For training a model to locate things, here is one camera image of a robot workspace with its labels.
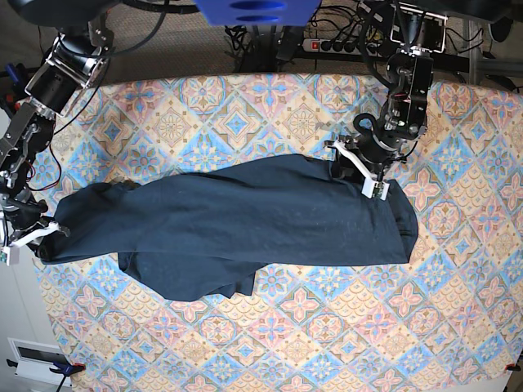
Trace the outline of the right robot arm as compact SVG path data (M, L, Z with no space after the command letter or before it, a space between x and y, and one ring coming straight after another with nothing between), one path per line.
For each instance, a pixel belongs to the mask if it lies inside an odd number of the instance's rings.
M99 16L82 28L62 28L47 58L25 86L29 99L11 117L1 137L1 261L18 262L24 246L39 248L43 238L69 230L47 215L29 181L37 154L50 146L56 120L67 116L108 68L105 55L114 34Z

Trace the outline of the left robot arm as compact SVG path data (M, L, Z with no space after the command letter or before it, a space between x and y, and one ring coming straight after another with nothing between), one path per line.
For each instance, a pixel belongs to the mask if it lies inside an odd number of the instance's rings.
M334 150L333 176L382 180L396 163L406 163L427 129L427 94L433 81L433 54L445 49L447 16L399 1L362 1L357 47L369 72L387 89L378 116L355 116L354 135L326 142ZM380 74L370 55L369 31L376 29L392 46Z

